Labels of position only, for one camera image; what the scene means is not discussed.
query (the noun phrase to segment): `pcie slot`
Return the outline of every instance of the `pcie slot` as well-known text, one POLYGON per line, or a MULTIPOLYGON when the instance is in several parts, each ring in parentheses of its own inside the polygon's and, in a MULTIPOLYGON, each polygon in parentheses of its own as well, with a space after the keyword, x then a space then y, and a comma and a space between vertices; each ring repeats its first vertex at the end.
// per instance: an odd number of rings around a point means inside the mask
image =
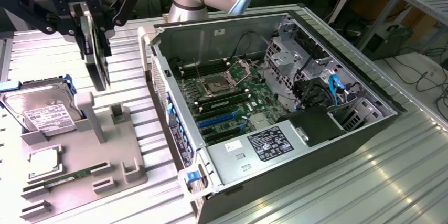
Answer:
POLYGON ((209 120, 207 120, 204 122, 200 122, 197 124, 197 127, 199 128, 205 128, 205 127, 212 126, 212 125, 215 125, 217 123, 225 122, 228 120, 233 120, 236 118, 236 115, 237 115, 237 111, 232 112, 231 114, 223 115, 223 116, 220 116, 217 118, 209 119, 209 120))
POLYGON ((196 116, 195 119, 196 119, 196 121, 201 121, 201 120, 205 120, 207 118, 212 118, 215 116, 219 116, 219 115, 223 115, 223 114, 227 114, 227 113, 231 113, 231 112, 232 112, 231 109, 215 110, 211 113, 200 114, 199 116, 196 116))
POLYGON ((208 134, 211 134, 213 132, 215 132, 213 128, 201 129, 201 134, 203 135, 208 135, 208 134))
POLYGON ((207 136, 204 139, 207 142, 213 142, 224 137, 228 137, 228 136, 232 136, 232 135, 236 135, 239 133, 243 133, 244 132, 244 124, 240 125, 239 127, 235 127, 227 131, 223 131, 223 132, 219 132, 211 136, 207 136))

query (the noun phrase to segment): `blue latch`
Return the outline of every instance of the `blue latch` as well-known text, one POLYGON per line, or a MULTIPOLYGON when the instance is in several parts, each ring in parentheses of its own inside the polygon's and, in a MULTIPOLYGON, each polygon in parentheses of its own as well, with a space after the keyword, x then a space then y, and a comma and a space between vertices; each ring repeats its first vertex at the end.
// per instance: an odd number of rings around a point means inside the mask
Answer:
POLYGON ((0 92, 17 90, 20 88, 20 85, 20 81, 0 82, 0 92))
POLYGON ((168 114, 171 114, 173 112, 173 104, 169 103, 168 106, 167 106, 167 112, 168 114))
POLYGON ((201 179, 201 174, 199 173, 199 170, 195 172, 187 173, 187 183, 192 183, 193 181, 197 181, 201 179))
POLYGON ((72 80, 72 77, 69 76, 69 74, 67 74, 63 78, 63 80, 68 83, 68 86, 69 86, 69 90, 72 92, 72 94, 76 94, 76 88, 73 86, 73 80, 72 80))

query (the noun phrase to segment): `ram slot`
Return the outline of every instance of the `ram slot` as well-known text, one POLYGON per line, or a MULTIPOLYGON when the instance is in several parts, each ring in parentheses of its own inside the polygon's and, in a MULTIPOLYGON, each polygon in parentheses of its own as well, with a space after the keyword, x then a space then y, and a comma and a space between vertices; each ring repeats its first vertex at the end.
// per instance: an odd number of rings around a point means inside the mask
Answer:
POLYGON ((220 100, 220 99, 224 99, 224 98, 228 98, 228 97, 235 97, 240 94, 244 94, 245 92, 248 92, 249 90, 248 89, 241 89, 241 90, 237 90, 232 93, 227 93, 227 94, 221 94, 221 95, 217 95, 215 97, 211 97, 211 98, 205 98, 203 100, 199 100, 196 103, 197 103, 197 106, 201 106, 203 104, 205 103, 209 103, 209 102, 213 102, 216 100, 220 100))
POLYGON ((200 113, 207 113, 209 111, 219 110, 219 109, 223 109, 228 106, 240 104, 243 102, 247 102, 249 100, 249 97, 251 97, 251 94, 244 93, 244 94, 236 95, 233 97, 228 97, 228 98, 224 98, 221 100, 216 100, 213 102, 204 103, 199 107, 199 112, 200 113))
POLYGON ((209 74, 225 72, 228 69, 228 66, 225 62, 220 62, 212 65, 199 65, 199 66, 192 66, 188 68, 180 68, 180 76, 183 79, 192 79, 197 77, 197 72, 201 76, 207 76, 209 74))

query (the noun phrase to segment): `power supply label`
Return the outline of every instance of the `power supply label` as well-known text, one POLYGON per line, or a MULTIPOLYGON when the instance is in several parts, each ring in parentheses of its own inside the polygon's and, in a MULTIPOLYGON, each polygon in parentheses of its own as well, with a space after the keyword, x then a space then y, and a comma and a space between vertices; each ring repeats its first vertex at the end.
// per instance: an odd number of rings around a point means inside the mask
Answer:
POLYGON ((24 114, 41 132, 55 131, 75 125, 64 104, 28 110, 24 114))
POLYGON ((261 161, 268 161, 293 150, 279 127, 247 137, 261 161))

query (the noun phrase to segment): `aluminum extrusion table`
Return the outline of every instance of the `aluminum extrusion table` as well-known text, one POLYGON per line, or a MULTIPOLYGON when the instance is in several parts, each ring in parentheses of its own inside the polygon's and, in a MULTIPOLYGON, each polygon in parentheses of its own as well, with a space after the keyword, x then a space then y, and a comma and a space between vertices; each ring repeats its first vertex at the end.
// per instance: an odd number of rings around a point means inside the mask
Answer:
MULTIPOLYGON (((399 87, 380 68, 329 28, 296 5, 253 8, 248 13, 293 10, 345 53, 373 81, 408 110, 352 155, 260 198, 213 223, 443 223, 448 221, 448 129, 428 108, 399 87)), ((225 15, 213 13, 211 17, 225 15)), ((183 199, 176 169, 144 83, 137 51, 139 26, 161 18, 129 22, 111 40, 111 90, 95 92, 96 110, 124 102, 144 155, 148 182, 95 201, 43 223, 195 223, 183 199)), ((60 35, 37 31, 16 33, 8 62, 8 79, 37 79, 67 72, 80 90, 92 90, 75 44, 60 35)), ((23 223, 15 209, 19 195, 8 194, 11 165, 19 154, 17 123, 0 116, 0 223, 23 223)))

